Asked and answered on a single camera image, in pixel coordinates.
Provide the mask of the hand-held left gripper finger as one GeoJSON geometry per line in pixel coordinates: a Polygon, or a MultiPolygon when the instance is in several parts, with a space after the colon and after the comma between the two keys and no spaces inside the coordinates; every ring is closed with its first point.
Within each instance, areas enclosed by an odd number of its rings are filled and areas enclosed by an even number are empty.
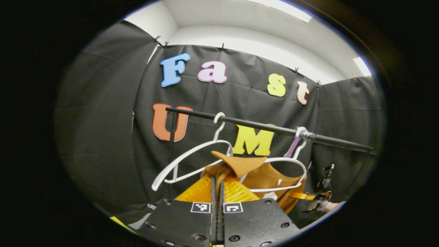
{"type": "Polygon", "coordinates": [[[180,195],[160,200],[137,233],[163,247],[210,247],[215,239],[215,178],[205,176],[180,195]]]}
{"type": "Polygon", "coordinates": [[[274,199],[254,200],[238,181],[221,182],[218,236],[225,247],[280,246],[299,232],[274,199]]]}

